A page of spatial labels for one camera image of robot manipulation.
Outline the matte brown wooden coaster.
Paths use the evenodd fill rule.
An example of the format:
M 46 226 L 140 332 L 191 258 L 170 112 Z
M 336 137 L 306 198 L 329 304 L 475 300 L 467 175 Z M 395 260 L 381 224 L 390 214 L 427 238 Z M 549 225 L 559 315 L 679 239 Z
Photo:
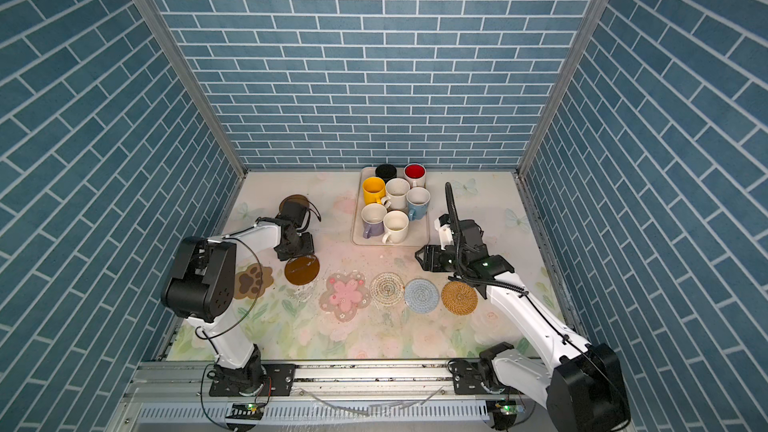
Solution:
M 292 194 L 284 198 L 279 205 L 279 213 L 294 213 L 297 210 L 307 211 L 309 209 L 309 199 L 302 194 Z

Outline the tan rattan round coaster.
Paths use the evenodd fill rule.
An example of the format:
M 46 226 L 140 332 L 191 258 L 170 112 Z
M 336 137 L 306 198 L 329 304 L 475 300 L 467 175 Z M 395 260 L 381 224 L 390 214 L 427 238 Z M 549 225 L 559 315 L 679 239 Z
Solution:
M 452 314 L 466 316 L 476 310 L 478 296 L 476 290 L 470 285 L 459 281 L 449 281 L 441 291 L 441 301 Z

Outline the glossy brown scratched coaster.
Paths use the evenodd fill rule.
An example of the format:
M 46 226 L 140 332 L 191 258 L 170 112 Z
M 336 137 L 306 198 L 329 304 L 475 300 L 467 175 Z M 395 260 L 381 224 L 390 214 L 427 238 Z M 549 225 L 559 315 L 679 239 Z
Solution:
M 284 276 L 290 284 L 304 286 L 316 279 L 319 270 L 319 259 L 314 254 L 310 254 L 288 260 L 285 264 Z

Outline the blue woven round coaster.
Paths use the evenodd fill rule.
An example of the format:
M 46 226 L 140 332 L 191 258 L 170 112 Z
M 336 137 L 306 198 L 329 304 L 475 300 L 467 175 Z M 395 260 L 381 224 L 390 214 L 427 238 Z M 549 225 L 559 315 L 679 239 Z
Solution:
M 431 281 L 417 278 L 406 284 L 404 300 L 413 312 L 427 314 L 437 308 L 440 295 L 437 287 Z

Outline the brown paw shaped coaster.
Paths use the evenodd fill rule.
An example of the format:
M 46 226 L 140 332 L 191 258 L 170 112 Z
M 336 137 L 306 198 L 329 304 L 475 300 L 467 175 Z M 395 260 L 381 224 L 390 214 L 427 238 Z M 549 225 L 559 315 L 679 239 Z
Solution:
M 236 300 L 258 299 L 274 284 L 273 269 L 252 264 L 235 275 Z

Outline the multicolour woven round coaster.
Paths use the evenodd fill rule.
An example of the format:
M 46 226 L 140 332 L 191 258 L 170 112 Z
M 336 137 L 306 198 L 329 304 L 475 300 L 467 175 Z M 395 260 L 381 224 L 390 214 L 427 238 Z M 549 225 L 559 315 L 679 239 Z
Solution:
M 384 272 L 373 278 L 370 293 L 377 305 L 392 307 L 404 300 L 405 285 L 399 275 Z

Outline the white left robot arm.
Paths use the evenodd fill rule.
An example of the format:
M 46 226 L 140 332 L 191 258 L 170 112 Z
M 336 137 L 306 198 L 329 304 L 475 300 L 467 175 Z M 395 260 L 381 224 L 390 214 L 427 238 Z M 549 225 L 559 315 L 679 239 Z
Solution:
M 283 199 L 274 218 L 258 217 L 252 225 L 220 236 L 186 237 L 177 248 L 161 302 L 212 347 L 215 377 L 238 395 L 257 394 L 266 379 L 257 345 L 230 309 L 238 247 L 251 255 L 272 249 L 281 261 L 309 255 L 314 252 L 307 231 L 312 217 L 322 219 L 307 197 L 294 194 Z

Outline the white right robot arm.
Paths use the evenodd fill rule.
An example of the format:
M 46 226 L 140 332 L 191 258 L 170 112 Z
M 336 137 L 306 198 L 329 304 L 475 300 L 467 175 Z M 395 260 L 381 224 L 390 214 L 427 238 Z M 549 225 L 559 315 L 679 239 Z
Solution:
M 477 379 L 491 393 L 521 392 L 543 406 L 559 431 L 619 431 L 631 410 L 617 354 L 593 345 L 558 319 L 525 286 L 501 255 L 491 255 L 472 219 L 442 215 L 434 222 L 439 242 L 415 257 L 430 272 L 446 272 L 452 285 L 467 285 L 498 308 L 537 352 L 530 359 L 508 342 L 494 345 L 474 364 L 459 362 L 457 376 Z

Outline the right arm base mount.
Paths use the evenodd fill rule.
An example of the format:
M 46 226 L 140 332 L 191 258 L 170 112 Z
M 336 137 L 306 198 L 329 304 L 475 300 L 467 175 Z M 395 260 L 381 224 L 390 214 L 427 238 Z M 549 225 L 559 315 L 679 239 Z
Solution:
M 514 388 L 498 380 L 487 360 L 469 361 L 455 358 L 448 361 L 446 368 L 452 375 L 456 395 L 504 395 L 515 392 Z

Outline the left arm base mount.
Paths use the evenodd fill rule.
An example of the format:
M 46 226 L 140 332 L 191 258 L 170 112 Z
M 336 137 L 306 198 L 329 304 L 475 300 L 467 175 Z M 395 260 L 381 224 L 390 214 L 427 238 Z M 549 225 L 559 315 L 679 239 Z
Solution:
M 295 372 L 296 365 L 290 363 L 243 369 L 215 365 L 206 372 L 206 378 L 211 381 L 212 397 L 284 397 L 291 393 Z

